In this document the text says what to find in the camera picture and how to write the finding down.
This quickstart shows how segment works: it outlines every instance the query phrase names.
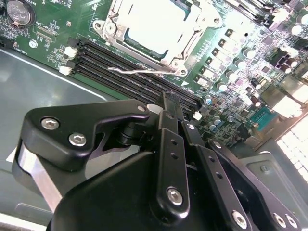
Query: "capacitor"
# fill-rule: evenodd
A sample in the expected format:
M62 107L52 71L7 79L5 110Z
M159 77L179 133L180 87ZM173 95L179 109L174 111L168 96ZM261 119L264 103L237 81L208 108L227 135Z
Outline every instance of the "capacitor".
M250 98L250 100L254 104L255 107L260 107L261 106L261 102L255 96L252 96Z
M294 58L290 58L288 59L288 61L286 62L290 67L296 67L298 64L298 61Z
M215 128L216 128L216 125L215 125L213 122L209 122L209 123L208 123L208 128L209 128L211 131L214 131Z
M233 123L234 122L234 117L233 116L229 116L228 117L228 122L229 123Z
M292 71L292 69L289 67L289 66L287 66L287 65L283 65L281 68L280 68L280 70L282 70L284 73L286 73L286 74L289 74L291 71Z
M246 69L246 62L243 59L237 59L234 62L234 65L239 69L239 70L245 70Z
M217 89L221 92L225 92L228 89L228 87L225 83L220 82L217 84Z
M237 79L237 74L235 74L234 71L228 71L226 73L226 77L230 80L230 81L235 81Z
M261 84L259 83L259 81L256 79L256 78L253 78L251 81L250 81L251 85L254 86L254 88L256 90L259 90L262 86Z
M296 18L296 22L303 24L303 25L307 25L308 24L308 13L305 14L300 14L297 18Z
M213 117L213 122L214 124L217 126L221 123L221 120L220 120L220 117L217 115L217 116L214 116Z
M206 95L204 98L206 104L210 105L212 103L212 97L210 95Z
M301 25L290 25L288 31L292 35L299 35L300 33L302 33L303 28Z
M243 55L247 58L247 59L253 59L256 56L256 51L252 50L251 48L246 48L243 51Z

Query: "black ram slot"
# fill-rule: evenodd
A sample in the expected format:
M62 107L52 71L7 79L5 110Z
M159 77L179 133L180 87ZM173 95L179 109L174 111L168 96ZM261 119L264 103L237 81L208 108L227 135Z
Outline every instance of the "black ram slot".
M108 60L100 60L99 57L91 54L91 53L84 53L84 55L81 58L81 63L87 62L87 59L89 59L93 64L98 66L97 71L101 71L102 68L105 68L105 74L110 73L110 71L107 70L107 67L110 66L110 62ZM137 86L139 86L141 89L146 89L147 91L150 91L152 93L155 93L156 96L153 96L154 98L157 98L161 92L163 92L163 89L160 86L157 86L153 83L150 83L145 77L138 76L138 75L124 75L120 73L114 73L112 72L112 75L117 75L121 78L123 78L124 81L129 81L132 83L135 83ZM183 106L186 106L189 108L191 105L194 105L194 102L188 101L188 100L181 100L181 104Z
M77 73L99 83L99 84L103 84L107 87L109 87L110 89L113 89L115 91L121 92L121 94L127 96L128 98L131 99L136 99L136 100L140 100L141 102L143 102L144 104L150 104L150 103L155 103L155 98L147 98L144 95L140 95L138 94L138 92L135 92L133 90L131 90L130 88L124 88L122 86L122 83L119 84L117 81L114 80L114 78L112 78L112 80L110 78L106 78L102 75L99 75L96 73L96 71L94 69L92 69L91 67L87 67L87 66L79 66ZM187 107L182 105L182 109L183 109L183 114L184 117L187 118L188 114L190 113L190 109L188 109Z
M122 67L125 70L136 70L140 69L141 67L136 65L130 60L127 60L112 51L106 49L105 47L101 47L95 43L88 42L85 46L86 49L89 49L89 51L92 51L95 54L99 54L102 57L108 58L110 60L115 60L116 62L114 64L117 64L118 67ZM176 86L175 84L171 83L168 80L162 79L161 77L154 75L154 74L140 74L144 76L146 79L151 79L151 81L154 81L155 83L165 86L165 90L173 90L175 93L177 93L180 97L185 97L187 99L191 99L193 101L198 101L199 98L194 96L193 94L181 89L180 87Z
M138 92L139 95L145 95L149 99L156 99L159 94L154 94L145 88L142 88L141 86L136 85L135 83L131 82L129 78L125 75L114 75L113 73L110 73L108 70L97 66L94 63L91 63L88 60L83 60L80 64L80 66L90 67L94 73L98 73L101 76L108 77L109 79L112 79L114 82L119 84L120 86L123 86L123 82L125 82L127 85L129 85L129 88L134 91Z

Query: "cpu socket cover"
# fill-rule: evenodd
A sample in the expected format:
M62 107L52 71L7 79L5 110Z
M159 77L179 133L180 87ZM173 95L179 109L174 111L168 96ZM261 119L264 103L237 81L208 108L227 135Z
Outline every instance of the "cpu socket cover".
M113 0L101 28L110 45L158 71L187 75L184 65L208 27L222 19L210 1Z

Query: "small hole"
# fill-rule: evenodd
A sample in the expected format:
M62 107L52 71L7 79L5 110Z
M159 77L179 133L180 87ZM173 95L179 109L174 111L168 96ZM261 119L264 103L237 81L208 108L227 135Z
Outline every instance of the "small hole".
M178 159L178 156L175 154L175 153L171 153L171 156L173 159L177 160Z
M210 161L212 161L213 163L215 162L215 160L214 160L214 158L213 158L213 157L209 156L208 158L209 158L209 159L210 159Z
M171 143L173 143L174 145L178 145L178 142L176 142L175 140L171 140Z
M221 175L219 172L216 173L216 176L217 176L219 179L222 179L222 175Z
M170 114L170 113L166 113L166 116L167 116L169 119L173 119L173 115Z

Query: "green circuit board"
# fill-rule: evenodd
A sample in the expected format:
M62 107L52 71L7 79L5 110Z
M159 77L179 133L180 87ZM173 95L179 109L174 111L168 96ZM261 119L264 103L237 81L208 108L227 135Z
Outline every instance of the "green circuit board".
M13 40L13 48L16 51L58 70L68 61L64 55L68 38L86 38L131 59L128 54L107 46L104 39L93 29L93 21L106 19L112 0L27 0L27 2L36 14L33 25L16 28L11 25L6 15L0 16L0 36ZM226 144L231 144L234 142L232 138L237 133L237 128L242 123L248 127L256 123L258 111L264 110L263 107L266 106L261 99L261 107L252 105L251 95L247 94L246 90L251 86L251 79L264 80L262 87L254 90L254 93L261 94L269 85L278 85L285 76L283 71L269 64L269 59L277 48L289 49L298 36L305 38L308 31L306 25L302 26L302 32L296 36L291 35L287 28L294 24L298 15L306 13L304 6L307 5L307 1L298 1L302 7L290 9L288 20L282 23L283 29L274 31L255 24L224 0L213 0L212 3L222 18L221 27L208 28L205 31L185 63L188 70L187 76L166 75L164 78L197 97L203 98L210 95L212 103L208 105L208 110L202 113L203 118L195 124L199 127L202 136L214 136ZM213 69L208 66L208 61L215 59L213 50L220 48L219 42L227 38L230 30L236 31L241 37L237 43L237 51L228 52L229 59L221 62L223 68ZM247 48L256 52L254 58L244 57L243 49ZM305 52L296 54L299 62L305 60L306 57ZM237 59L245 60L247 68L239 71L234 64ZM216 75L212 78L203 76L205 68ZM237 74L235 81L230 81L226 77L226 71L230 70ZM120 92L111 90L82 75L77 74L74 78L118 99L126 98ZM207 83L201 85L198 83L199 78L204 78ZM217 83L220 82L228 86L225 92L217 89ZM277 116L276 113L271 113L272 115L268 117L262 117L262 127ZM221 123L216 129L210 130L208 124L215 116L220 116Z

